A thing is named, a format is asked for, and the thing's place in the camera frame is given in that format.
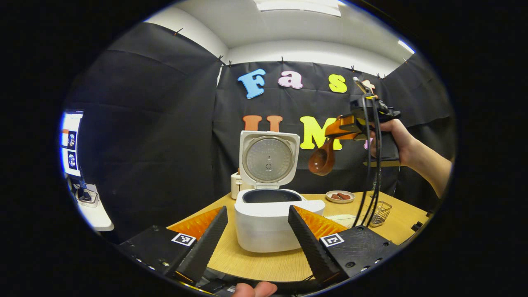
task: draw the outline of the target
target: wooden table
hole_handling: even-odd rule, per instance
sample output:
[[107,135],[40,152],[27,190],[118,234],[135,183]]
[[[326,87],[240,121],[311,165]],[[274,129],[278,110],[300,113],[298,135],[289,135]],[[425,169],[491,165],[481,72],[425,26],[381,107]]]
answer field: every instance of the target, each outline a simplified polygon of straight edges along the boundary
[[[368,203],[371,199],[369,193],[367,193],[365,206],[363,207],[361,215],[366,213]],[[354,194],[356,195],[355,200],[351,203],[344,204],[328,201],[325,198],[325,194],[302,195],[307,200],[322,199],[326,203],[323,215],[327,217],[342,214],[356,215],[363,192]],[[428,219],[425,211],[387,194],[380,192],[378,201],[389,203],[392,205],[392,209],[384,224],[369,228],[397,245],[414,234],[411,226],[416,224],[417,221],[425,223]],[[229,193],[204,209],[181,220],[185,221],[224,205],[227,207],[229,222],[209,261],[209,268],[246,279],[273,282],[301,281],[312,275],[308,261],[301,248],[276,253],[253,253],[242,249],[237,241],[234,203],[235,200],[231,198],[231,193]]]

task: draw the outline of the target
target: finger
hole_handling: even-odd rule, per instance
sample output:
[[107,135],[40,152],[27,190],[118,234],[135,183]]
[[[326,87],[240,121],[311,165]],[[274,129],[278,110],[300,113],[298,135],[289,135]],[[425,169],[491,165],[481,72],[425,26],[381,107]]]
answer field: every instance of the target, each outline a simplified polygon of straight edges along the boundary
[[270,282],[260,282],[255,287],[255,297],[270,297],[277,290],[277,285]]
[[244,283],[237,284],[237,286],[234,289],[233,295],[231,297],[256,297],[255,296],[255,290],[248,285]]

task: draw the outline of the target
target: wire basket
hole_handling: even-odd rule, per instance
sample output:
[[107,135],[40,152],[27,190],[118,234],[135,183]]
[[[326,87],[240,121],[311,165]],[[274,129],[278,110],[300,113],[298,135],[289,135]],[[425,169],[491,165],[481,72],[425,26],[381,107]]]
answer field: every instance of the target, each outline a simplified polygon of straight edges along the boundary
[[[370,213],[372,213],[373,208],[374,206],[372,206],[372,208],[370,209],[369,215],[367,215],[367,217],[370,216]],[[391,208],[392,208],[392,205],[384,201],[378,201],[378,205],[376,205],[376,209],[374,210],[374,216],[372,217],[370,226],[377,227],[377,226],[382,225],[387,220],[387,217],[389,216],[389,213],[391,212]]]

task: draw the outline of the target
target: white plate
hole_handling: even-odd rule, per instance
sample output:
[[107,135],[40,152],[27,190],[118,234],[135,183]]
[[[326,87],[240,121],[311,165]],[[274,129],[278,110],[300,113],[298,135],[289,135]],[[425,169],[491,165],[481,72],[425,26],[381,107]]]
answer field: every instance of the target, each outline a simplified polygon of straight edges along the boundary
[[[350,199],[341,200],[341,199],[332,198],[332,195],[333,194],[337,194],[337,193],[348,195],[348,196],[350,196]],[[330,192],[326,193],[326,199],[328,199],[331,202],[335,202],[335,203],[350,203],[350,202],[354,201],[354,198],[356,198],[356,195],[354,195],[354,194],[352,194],[350,192],[347,192],[347,191],[330,191]]]

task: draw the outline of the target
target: computer monitor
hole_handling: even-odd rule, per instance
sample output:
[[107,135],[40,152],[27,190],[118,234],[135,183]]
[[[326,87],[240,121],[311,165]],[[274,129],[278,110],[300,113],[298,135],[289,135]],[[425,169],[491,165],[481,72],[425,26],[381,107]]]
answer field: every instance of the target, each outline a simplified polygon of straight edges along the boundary
[[62,113],[61,122],[60,149],[62,170],[76,180],[82,180],[83,178],[77,155],[79,127],[83,114],[83,110],[67,109]]

